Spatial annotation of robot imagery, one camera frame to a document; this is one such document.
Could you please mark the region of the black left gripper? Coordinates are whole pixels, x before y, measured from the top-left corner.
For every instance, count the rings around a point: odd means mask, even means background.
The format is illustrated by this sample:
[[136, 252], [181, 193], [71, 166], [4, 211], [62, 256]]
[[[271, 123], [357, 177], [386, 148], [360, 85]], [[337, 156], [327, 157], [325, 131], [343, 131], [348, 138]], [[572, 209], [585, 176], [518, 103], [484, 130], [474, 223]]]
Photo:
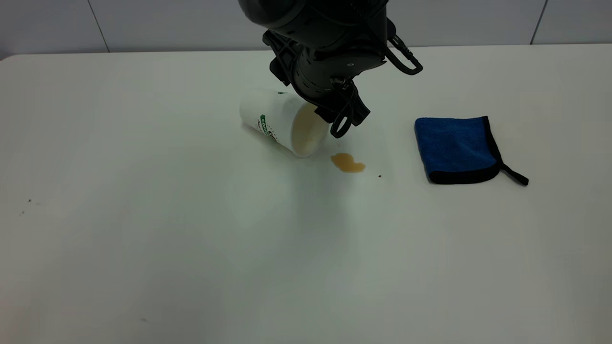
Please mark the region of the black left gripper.
[[336, 139], [370, 114], [354, 84], [361, 72], [384, 64], [396, 35], [388, 18], [263, 18], [263, 42], [274, 59], [270, 71], [328, 124]]

